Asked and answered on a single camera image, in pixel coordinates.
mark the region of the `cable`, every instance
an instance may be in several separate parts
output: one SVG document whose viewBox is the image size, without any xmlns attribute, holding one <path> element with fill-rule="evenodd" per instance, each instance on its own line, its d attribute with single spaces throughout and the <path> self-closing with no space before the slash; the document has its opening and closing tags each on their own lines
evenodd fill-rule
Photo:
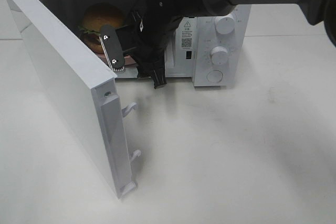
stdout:
<svg viewBox="0 0 336 224">
<path fill-rule="evenodd" d="M 130 14 L 134 11 L 134 8 L 137 6 L 137 4 L 139 3 L 140 0 L 135 0 L 134 4 L 132 5 L 130 11 L 127 13 L 126 15 L 126 19 L 125 21 L 127 20 L 127 18 L 130 16 Z"/>
</svg>

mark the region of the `qr code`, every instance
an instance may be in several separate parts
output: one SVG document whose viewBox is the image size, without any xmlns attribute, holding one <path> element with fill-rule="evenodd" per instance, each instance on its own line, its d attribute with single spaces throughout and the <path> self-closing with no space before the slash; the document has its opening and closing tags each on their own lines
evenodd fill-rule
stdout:
<svg viewBox="0 0 336 224">
<path fill-rule="evenodd" d="M 192 40 L 192 38 L 182 39 L 182 48 L 191 47 Z"/>
</svg>

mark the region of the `burger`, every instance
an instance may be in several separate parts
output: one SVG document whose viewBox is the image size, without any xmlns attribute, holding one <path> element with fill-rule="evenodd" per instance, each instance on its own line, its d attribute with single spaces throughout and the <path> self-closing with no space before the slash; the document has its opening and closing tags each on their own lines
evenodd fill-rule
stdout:
<svg viewBox="0 0 336 224">
<path fill-rule="evenodd" d="M 80 39 L 93 52 L 104 54 L 99 39 L 99 31 L 103 25 L 119 28 L 123 25 L 125 16 L 118 8 L 109 3 L 98 3 L 90 6 L 84 13 L 79 26 L 82 31 Z"/>
</svg>

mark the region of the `button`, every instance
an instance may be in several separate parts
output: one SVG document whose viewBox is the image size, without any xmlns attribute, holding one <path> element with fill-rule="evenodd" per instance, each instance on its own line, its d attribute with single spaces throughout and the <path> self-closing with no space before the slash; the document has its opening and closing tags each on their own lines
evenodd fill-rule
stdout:
<svg viewBox="0 0 336 224">
<path fill-rule="evenodd" d="M 208 79 L 209 82 L 219 83 L 223 79 L 223 73 L 215 70 L 210 72 L 206 78 Z"/>
</svg>

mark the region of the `control panel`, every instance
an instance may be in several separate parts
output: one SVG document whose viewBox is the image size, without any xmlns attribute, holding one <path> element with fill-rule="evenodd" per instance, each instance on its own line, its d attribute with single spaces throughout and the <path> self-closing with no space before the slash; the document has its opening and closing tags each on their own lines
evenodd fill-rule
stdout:
<svg viewBox="0 0 336 224">
<path fill-rule="evenodd" d="M 249 13 L 242 5 L 224 17 L 198 18 L 195 86 L 233 86 Z"/>
</svg>

